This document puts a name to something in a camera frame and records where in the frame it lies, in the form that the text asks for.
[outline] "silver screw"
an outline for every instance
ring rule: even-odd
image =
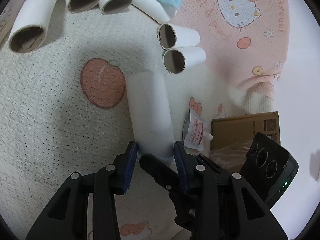
[[[113,164],[109,164],[106,166],[107,171],[113,171],[116,167]]]
[[[204,170],[205,170],[205,167],[204,167],[203,165],[197,165],[197,166],[196,166],[196,169],[197,169],[198,171],[204,171]]]
[[[190,214],[190,216],[195,217],[196,216],[196,211],[194,209],[190,209],[189,210],[189,214]]]
[[[234,173],[232,173],[232,177],[234,177],[235,179],[240,179],[241,175],[240,175],[240,173],[234,172]]]
[[[72,173],[72,174],[71,174],[70,178],[71,178],[71,179],[78,179],[79,176],[80,176],[79,173],[75,172],[75,173]]]

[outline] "white pouch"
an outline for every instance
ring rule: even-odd
[[[211,141],[213,139],[213,136],[208,133],[210,122],[202,119],[195,111],[190,109],[190,119],[186,119],[183,130],[186,130],[187,125],[188,133],[184,138],[183,145],[203,152],[204,140]]]

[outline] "tube opening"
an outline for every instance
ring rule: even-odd
[[[181,52],[177,50],[168,50],[163,57],[164,66],[172,74],[181,73],[185,66],[186,60]]]
[[[104,14],[115,14],[126,9],[132,0],[111,0],[102,9]]]
[[[176,34],[169,24],[160,27],[159,42],[164,49],[170,49],[176,44]]]
[[[100,0],[70,0],[68,9],[70,12],[84,12],[96,6]]]
[[[31,52],[44,41],[45,31],[41,27],[27,27],[16,32],[10,40],[9,47],[18,53]]]

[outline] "camera lens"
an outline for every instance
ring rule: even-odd
[[[260,152],[257,155],[256,165],[258,166],[258,168],[261,168],[266,163],[267,159],[268,159],[268,151],[265,148],[263,148],[260,150]]]
[[[254,143],[252,144],[251,146],[251,155],[255,155],[258,151],[258,144],[257,143]]]
[[[278,163],[276,161],[271,161],[266,169],[266,177],[271,179],[277,172]]]

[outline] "brown box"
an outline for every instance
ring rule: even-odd
[[[257,132],[270,136],[280,144],[278,112],[213,119],[211,131],[213,135],[211,150],[252,140]]]

